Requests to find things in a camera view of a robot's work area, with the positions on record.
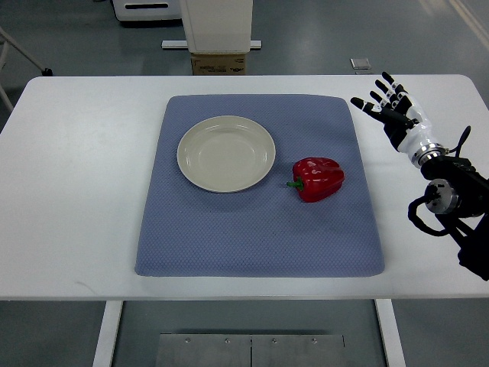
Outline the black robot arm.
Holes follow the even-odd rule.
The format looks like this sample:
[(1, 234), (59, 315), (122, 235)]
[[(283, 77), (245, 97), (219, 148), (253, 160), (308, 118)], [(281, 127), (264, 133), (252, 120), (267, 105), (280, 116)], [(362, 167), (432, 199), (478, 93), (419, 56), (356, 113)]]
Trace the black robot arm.
[[(429, 235), (450, 235), (460, 247), (459, 264), (487, 281), (488, 179), (460, 156), (470, 132), (467, 127), (458, 145), (447, 154), (430, 153), (422, 160), (421, 174), (429, 184), (424, 194), (409, 204), (407, 216), (416, 228)], [(433, 229), (418, 217), (417, 209), (422, 204), (443, 229)]]

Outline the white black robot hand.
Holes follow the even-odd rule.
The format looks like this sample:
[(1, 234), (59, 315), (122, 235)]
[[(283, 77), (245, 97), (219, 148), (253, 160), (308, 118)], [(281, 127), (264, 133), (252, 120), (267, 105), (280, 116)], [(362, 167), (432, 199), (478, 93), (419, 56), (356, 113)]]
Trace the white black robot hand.
[(448, 154), (432, 136), (432, 123), (418, 101), (390, 74), (381, 76), (375, 81), (380, 92), (370, 91), (372, 102), (353, 97), (351, 104), (380, 122), (393, 148), (406, 154), (415, 167)]

